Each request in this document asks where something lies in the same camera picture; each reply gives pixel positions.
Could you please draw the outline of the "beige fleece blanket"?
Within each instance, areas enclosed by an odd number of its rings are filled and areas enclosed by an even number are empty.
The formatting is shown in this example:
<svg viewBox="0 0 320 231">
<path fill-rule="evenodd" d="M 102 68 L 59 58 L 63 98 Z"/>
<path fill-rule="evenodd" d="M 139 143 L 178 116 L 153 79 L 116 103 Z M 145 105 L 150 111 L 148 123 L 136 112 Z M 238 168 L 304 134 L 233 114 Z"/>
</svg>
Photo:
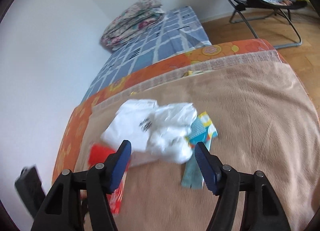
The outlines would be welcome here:
<svg viewBox="0 0 320 231">
<path fill-rule="evenodd" d="M 319 207 L 319 118 L 290 65 L 261 61 L 188 76 L 137 92 L 160 105 L 191 102 L 218 136 L 210 151 L 240 172 L 263 171 L 292 230 Z M 183 167 L 156 161 L 127 173 L 119 230 L 205 230 L 217 197 L 181 186 Z"/>
</svg>

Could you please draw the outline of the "orange floral bed sheet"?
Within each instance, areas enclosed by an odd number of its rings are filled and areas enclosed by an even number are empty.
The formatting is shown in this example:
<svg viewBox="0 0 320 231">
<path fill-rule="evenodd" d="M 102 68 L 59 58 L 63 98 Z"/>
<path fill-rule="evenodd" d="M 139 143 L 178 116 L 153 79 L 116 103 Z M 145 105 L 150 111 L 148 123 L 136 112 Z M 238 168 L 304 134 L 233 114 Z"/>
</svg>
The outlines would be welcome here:
<svg viewBox="0 0 320 231">
<path fill-rule="evenodd" d="M 77 106 L 69 119 L 57 154 L 52 179 L 63 169 L 74 170 L 80 146 L 95 105 L 112 104 L 122 97 L 181 78 L 192 70 L 218 70 L 256 61 L 285 62 L 283 56 L 263 39 L 215 44 L 159 61 L 120 78 Z"/>
</svg>

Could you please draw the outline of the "blue checked mattress cover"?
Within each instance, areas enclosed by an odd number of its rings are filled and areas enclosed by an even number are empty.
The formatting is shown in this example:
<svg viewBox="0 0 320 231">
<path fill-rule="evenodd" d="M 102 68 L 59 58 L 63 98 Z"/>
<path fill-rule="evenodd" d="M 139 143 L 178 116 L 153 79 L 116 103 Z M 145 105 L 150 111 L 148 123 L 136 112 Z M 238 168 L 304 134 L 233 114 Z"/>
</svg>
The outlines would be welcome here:
<svg viewBox="0 0 320 231">
<path fill-rule="evenodd" d="M 161 22 L 111 54 L 82 100 L 87 100 L 103 88 L 140 69 L 210 45 L 202 24 L 190 6 L 169 10 Z"/>
</svg>

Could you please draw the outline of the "red and white box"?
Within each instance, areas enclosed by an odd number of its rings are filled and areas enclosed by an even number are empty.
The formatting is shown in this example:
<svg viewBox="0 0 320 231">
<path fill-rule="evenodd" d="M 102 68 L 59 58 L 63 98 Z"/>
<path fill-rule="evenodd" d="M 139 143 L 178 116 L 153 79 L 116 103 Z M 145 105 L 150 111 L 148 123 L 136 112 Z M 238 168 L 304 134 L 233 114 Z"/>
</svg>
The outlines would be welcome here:
<svg viewBox="0 0 320 231">
<path fill-rule="evenodd" d="M 89 152 L 88 166 L 103 171 L 103 191 L 113 216 L 120 213 L 130 157 L 131 143 L 129 141 L 123 141 L 117 150 L 95 143 Z"/>
</svg>

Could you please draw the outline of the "black folding chair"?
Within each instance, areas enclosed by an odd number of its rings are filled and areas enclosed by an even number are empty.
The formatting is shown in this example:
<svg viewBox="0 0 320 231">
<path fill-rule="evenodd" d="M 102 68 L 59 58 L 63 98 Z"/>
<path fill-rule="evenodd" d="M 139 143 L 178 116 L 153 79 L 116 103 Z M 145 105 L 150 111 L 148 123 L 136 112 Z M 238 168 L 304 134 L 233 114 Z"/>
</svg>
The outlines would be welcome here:
<svg viewBox="0 0 320 231">
<path fill-rule="evenodd" d="M 307 7 L 308 3 L 307 1 L 298 1 L 298 0 L 292 0 L 292 5 L 275 5 L 263 2 L 261 0 L 227 0 L 232 7 L 234 8 L 234 11 L 232 13 L 231 18 L 229 19 L 229 23 L 240 23 L 245 22 L 245 24 L 250 29 L 253 36 L 257 39 L 259 36 L 253 29 L 253 27 L 250 25 L 249 21 L 253 20 L 263 20 L 271 16 L 281 16 L 287 20 L 293 31 L 296 33 L 298 37 L 297 42 L 292 42 L 288 44 L 281 44 L 278 46 L 275 46 L 276 49 L 283 49 L 283 48 L 289 48 L 289 47 L 298 47 L 302 45 L 302 38 L 293 25 L 291 21 L 291 11 L 292 10 L 299 10 Z M 247 9 L 264 9 L 264 10 L 271 10 L 272 12 L 266 16 L 261 17 L 251 17 L 251 18 L 245 18 L 245 16 L 242 14 Z"/>
</svg>

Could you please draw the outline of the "white paper bag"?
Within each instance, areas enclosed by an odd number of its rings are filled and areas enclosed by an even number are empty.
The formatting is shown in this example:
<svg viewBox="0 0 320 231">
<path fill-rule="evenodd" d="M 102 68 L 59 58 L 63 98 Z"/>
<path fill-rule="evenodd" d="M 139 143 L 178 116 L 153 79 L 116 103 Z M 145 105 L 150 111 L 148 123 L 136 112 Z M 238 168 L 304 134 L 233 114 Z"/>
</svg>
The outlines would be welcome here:
<svg viewBox="0 0 320 231">
<path fill-rule="evenodd" d="M 116 112 L 114 120 L 100 139 L 117 150 L 123 141 L 129 141 L 132 151 L 145 152 L 152 126 L 150 114 L 159 108 L 156 100 L 129 99 Z"/>
</svg>

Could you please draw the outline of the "light blue sachet pack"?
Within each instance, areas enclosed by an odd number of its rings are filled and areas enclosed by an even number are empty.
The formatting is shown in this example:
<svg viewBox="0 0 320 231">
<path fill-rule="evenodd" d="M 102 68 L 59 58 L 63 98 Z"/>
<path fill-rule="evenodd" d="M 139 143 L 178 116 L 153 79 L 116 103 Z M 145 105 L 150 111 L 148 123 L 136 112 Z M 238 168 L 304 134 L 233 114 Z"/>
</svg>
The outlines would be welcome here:
<svg viewBox="0 0 320 231">
<path fill-rule="evenodd" d="M 192 149 L 191 158 L 185 163 L 181 186 L 188 189 L 202 189 L 204 179 L 197 162 L 198 143 L 202 143 L 208 151 L 212 139 L 218 136 L 216 127 L 207 112 L 199 114 L 191 124 L 191 133 L 186 140 Z"/>
</svg>

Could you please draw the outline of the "folded floral quilt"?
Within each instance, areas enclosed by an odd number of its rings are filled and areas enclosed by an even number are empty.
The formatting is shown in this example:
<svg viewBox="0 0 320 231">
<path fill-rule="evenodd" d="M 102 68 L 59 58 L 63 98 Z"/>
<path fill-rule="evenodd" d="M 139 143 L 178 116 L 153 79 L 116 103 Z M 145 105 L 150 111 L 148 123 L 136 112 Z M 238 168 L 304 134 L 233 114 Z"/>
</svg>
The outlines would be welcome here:
<svg viewBox="0 0 320 231">
<path fill-rule="evenodd" d="M 161 0 L 138 0 L 124 10 L 104 30 L 100 43 L 117 50 L 151 28 L 165 16 Z"/>
</svg>

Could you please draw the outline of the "white tissue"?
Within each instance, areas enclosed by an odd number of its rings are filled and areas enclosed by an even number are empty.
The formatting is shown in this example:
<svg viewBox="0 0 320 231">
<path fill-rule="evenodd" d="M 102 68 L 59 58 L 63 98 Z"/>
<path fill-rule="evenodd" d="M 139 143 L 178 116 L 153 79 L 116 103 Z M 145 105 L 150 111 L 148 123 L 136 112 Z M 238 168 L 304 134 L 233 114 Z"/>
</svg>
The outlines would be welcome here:
<svg viewBox="0 0 320 231">
<path fill-rule="evenodd" d="M 183 164 L 192 150 L 186 140 L 197 117 L 192 103 L 181 102 L 160 106 L 149 114 L 151 126 L 146 150 L 160 160 Z"/>
</svg>

